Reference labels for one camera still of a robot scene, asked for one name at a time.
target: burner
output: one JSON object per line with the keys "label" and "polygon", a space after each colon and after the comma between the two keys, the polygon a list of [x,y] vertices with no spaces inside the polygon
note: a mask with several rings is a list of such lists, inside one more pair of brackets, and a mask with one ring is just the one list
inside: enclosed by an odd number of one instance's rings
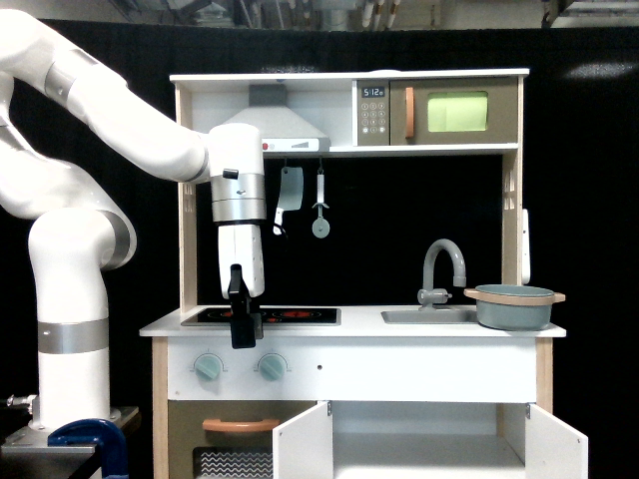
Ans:
{"label": "burner", "polygon": [[[339,324],[339,309],[334,307],[265,307],[260,311],[264,324],[319,325]],[[209,307],[182,322],[190,325],[216,325],[229,323],[230,309]]]}

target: black curtain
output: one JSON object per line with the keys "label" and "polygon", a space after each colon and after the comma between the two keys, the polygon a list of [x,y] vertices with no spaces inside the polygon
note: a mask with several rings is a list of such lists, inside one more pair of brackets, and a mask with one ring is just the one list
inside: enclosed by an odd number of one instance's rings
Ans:
{"label": "black curtain", "polygon": [[[630,417],[631,301],[637,293],[639,35],[636,29],[309,33],[49,22],[175,117],[171,74],[531,69],[525,83],[524,206],[531,284],[566,293],[552,320],[555,414],[590,436],[591,477],[634,477]],[[105,274],[111,316],[112,403],[138,405],[131,476],[152,477],[151,345],[138,330],[178,307],[176,187],[139,171],[62,108],[18,82],[14,124],[40,153],[87,170],[129,216],[139,247]],[[283,162],[267,160],[272,217]],[[315,174],[289,240],[265,236],[270,304],[415,303],[428,246],[454,240],[469,285],[499,282],[498,157],[324,161],[331,232],[315,239]],[[208,189],[199,188],[200,303],[222,301]],[[37,391],[30,223],[0,212],[0,397]],[[436,284],[464,301],[440,260]]]}

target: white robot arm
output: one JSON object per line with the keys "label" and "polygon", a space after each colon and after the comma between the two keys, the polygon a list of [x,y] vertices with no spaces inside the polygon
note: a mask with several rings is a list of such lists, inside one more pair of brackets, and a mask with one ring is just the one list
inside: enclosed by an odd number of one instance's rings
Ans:
{"label": "white robot arm", "polygon": [[[251,317],[251,298],[264,292],[260,132],[240,124],[207,135],[183,128],[49,27],[23,12],[0,10],[0,206],[36,220],[29,251],[38,302],[43,425],[109,415],[108,306],[100,270],[125,264],[135,252],[136,235],[86,172],[39,155],[12,126],[14,78],[62,105],[145,172],[176,182],[212,182],[223,295],[236,319],[232,340],[234,347],[254,346],[260,331]],[[79,403],[88,409],[76,407]]]}

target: cabinet door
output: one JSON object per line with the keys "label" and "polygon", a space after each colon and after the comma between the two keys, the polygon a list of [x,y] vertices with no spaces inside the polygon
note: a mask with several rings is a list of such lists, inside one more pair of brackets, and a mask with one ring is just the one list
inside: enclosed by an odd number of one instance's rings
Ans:
{"label": "cabinet door", "polygon": [[332,479],[332,416],[320,402],[273,430],[274,479]]}
{"label": "cabinet door", "polygon": [[587,479],[588,437],[539,406],[526,420],[526,479]]}

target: sink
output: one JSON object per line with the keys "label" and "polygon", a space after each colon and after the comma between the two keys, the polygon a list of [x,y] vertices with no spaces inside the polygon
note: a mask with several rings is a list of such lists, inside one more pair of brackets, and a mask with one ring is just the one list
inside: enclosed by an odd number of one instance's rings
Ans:
{"label": "sink", "polygon": [[435,305],[422,311],[383,311],[388,324],[463,324],[477,322],[477,307],[474,305]]}

